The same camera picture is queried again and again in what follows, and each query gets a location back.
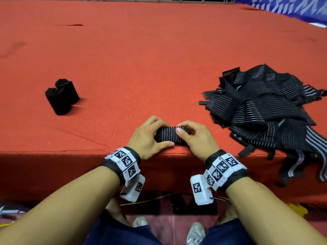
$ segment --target blue banner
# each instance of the blue banner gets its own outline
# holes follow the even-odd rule
[[[308,23],[327,25],[327,0],[236,0],[236,2],[296,17]]]

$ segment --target red carpet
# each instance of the red carpet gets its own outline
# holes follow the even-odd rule
[[[198,105],[224,70],[267,63],[327,88],[326,29],[242,5],[1,0],[0,29],[0,196],[12,201],[42,200],[93,169],[151,115],[203,123],[237,155],[243,147]],[[82,98],[65,116],[44,95],[58,78]],[[327,100],[305,108],[327,136]],[[266,156],[242,159],[255,180],[284,201],[327,203],[318,165],[278,188],[284,154]],[[190,192],[204,169],[176,147],[141,164],[144,189]]]

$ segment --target person's right hand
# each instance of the person's right hand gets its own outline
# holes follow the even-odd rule
[[[176,126],[187,126],[189,132],[193,133],[189,135],[181,128],[176,128],[176,134],[187,143],[192,153],[204,162],[219,150],[215,139],[205,125],[187,120]]]

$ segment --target shorts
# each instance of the shorts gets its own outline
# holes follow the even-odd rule
[[[162,245],[148,225],[126,226],[103,211],[83,245]],[[211,227],[200,245],[254,245],[240,220]]]

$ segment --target pile of fabric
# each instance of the pile of fabric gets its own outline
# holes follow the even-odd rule
[[[280,177],[303,176],[303,169],[319,157],[318,178],[327,181],[327,140],[312,129],[316,125],[302,105],[327,95],[288,73],[277,73],[267,65],[241,72],[240,67],[223,72],[219,88],[203,92],[214,121],[231,129],[231,137],[245,146],[243,157],[261,147],[286,152]]]

